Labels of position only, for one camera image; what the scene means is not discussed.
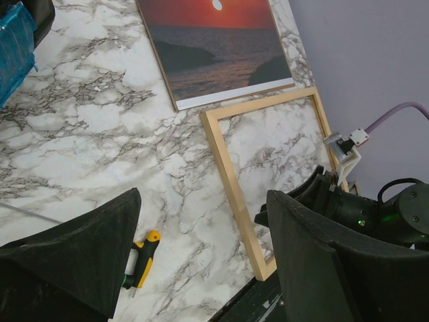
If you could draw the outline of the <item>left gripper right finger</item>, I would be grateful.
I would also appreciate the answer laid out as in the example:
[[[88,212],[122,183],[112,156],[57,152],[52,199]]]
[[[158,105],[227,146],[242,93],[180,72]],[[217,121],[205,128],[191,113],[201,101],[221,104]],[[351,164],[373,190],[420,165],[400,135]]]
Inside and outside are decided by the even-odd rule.
[[[266,198],[288,321],[427,321],[428,253],[379,241],[281,191]]]

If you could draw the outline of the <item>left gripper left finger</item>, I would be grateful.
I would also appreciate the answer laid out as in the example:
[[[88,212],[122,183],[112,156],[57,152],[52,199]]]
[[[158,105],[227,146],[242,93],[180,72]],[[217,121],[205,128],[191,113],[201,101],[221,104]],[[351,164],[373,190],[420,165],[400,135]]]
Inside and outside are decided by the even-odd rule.
[[[137,188],[1,246],[2,321],[113,318],[141,209]]]

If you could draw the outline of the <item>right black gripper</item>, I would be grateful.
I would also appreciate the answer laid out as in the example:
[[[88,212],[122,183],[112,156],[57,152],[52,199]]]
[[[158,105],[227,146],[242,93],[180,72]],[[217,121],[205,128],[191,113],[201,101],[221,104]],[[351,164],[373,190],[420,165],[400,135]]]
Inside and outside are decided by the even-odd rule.
[[[341,216],[330,202],[334,201],[335,193],[342,190],[337,186],[338,175],[317,166],[310,177],[290,192],[273,191],[280,197],[281,204],[296,218],[309,218],[315,213],[335,223],[341,224]]]

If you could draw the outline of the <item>green black screwdriver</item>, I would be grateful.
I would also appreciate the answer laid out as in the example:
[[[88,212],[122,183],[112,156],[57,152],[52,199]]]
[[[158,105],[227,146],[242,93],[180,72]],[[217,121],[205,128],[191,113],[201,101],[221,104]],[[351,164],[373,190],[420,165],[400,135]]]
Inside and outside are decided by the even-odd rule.
[[[122,283],[122,288],[129,293],[129,296],[134,299],[137,289],[133,286],[133,275],[135,270],[135,263],[138,257],[137,250],[131,249],[125,267],[125,275]]]

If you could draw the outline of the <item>wooden picture frame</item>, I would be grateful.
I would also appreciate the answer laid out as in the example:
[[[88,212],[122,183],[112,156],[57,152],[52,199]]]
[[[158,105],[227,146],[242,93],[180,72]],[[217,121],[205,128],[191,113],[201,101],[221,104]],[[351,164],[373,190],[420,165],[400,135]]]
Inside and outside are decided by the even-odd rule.
[[[282,94],[246,101],[226,107],[218,107],[200,113],[200,119],[208,144],[214,156],[220,178],[233,212],[233,217],[237,223],[239,233],[241,234],[241,240],[245,246],[254,276],[259,281],[267,280],[275,272],[277,269],[275,257],[272,256],[268,259],[264,258],[252,219],[247,210],[245,197],[241,187],[239,186],[239,181],[222,135],[219,120],[265,109],[281,103],[303,99],[305,97],[309,97],[312,100],[314,112],[322,135],[329,136],[331,134],[330,126],[316,87],[288,91]]]

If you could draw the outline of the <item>sunset photo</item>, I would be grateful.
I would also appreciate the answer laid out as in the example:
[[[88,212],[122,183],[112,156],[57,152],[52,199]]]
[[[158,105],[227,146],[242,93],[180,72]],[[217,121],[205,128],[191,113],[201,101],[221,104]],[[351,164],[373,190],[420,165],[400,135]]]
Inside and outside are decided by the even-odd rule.
[[[269,1],[138,1],[175,110],[295,85]]]

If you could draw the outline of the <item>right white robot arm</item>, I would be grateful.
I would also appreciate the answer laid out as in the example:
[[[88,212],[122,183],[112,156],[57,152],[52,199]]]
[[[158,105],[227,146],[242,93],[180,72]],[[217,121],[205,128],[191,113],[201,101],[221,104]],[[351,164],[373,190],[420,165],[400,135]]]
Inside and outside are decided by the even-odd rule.
[[[275,255],[285,262],[316,259],[428,268],[428,185],[413,178],[388,201],[346,193],[336,173],[317,166],[296,189],[270,190],[255,222],[270,229]]]

